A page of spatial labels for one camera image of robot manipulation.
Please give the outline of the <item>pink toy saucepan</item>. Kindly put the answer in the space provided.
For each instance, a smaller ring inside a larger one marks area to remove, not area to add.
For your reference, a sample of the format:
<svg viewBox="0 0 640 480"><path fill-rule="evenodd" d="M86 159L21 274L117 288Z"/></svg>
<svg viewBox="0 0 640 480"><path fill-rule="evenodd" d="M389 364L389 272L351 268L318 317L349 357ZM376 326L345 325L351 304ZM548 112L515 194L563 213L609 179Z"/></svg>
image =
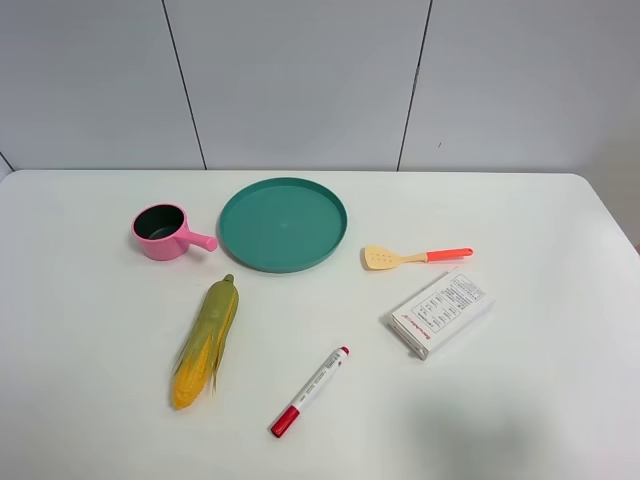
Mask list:
<svg viewBox="0 0 640 480"><path fill-rule="evenodd" d="M192 231L185 211L174 204L156 204L141 211L132 222L132 233L144 255L155 261L169 261L185 254L191 246L213 252L214 236Z"/></svg>

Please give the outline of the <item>teal round plate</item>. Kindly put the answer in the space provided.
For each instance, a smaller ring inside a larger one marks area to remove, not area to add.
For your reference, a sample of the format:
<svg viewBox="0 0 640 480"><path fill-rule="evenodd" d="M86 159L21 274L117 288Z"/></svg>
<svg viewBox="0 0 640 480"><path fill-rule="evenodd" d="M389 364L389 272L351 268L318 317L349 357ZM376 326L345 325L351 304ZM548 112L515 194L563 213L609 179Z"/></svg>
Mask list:
<svg viewBox="0 0 640 480"><path fill-rule="evenodd" d="M347 211L327 187L276 177L232 196L218 222L218 241L242 265L266 273L294 273L329 258L348 226Z"/></svg>

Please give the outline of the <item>red whiteboard marker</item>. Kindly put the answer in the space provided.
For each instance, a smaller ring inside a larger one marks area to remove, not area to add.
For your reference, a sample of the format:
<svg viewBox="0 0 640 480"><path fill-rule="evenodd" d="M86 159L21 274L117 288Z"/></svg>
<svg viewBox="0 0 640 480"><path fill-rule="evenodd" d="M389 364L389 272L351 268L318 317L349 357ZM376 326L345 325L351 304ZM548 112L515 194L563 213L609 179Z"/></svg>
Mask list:
<svg viewBox="0 0 640 480"><path fill-rule="evenodd" d="M327 357L299 392L293 397L278 418L272 423L270 432L274 437L281 438L287 432L287 430L301 415L304 408L311 403L322 388L339 370L344 361L349 357L349 354L349 348L341 346L335 349Z"/></svg>

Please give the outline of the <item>white cardboard box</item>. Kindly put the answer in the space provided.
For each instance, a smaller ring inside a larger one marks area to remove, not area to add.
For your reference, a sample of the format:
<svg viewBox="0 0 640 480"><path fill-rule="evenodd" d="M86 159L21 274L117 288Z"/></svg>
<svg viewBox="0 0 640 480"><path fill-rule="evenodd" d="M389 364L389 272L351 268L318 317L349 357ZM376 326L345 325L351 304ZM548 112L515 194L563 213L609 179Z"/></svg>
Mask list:
<svg viewBox="0 0 640 480"><path fill-rule="evenodd" d="M425 361L494 303L484 278L468 267L456 267L399 305L388 324Z"/></svg>

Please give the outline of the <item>toy corn cob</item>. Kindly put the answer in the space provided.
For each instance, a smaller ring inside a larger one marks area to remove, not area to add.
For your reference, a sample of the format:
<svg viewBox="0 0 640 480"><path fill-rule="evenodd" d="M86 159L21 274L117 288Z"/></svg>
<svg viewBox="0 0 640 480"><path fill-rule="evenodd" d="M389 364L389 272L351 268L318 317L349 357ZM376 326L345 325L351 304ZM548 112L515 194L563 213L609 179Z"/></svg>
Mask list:
<svg viewBox="0 0 640 480"><path fill-rule="evenodd" d="M225 275L208 289L178 355L170 389L174 409L191 406L206 387L216 388L218 370L238 304L239 293L232 274Z"/></svg>

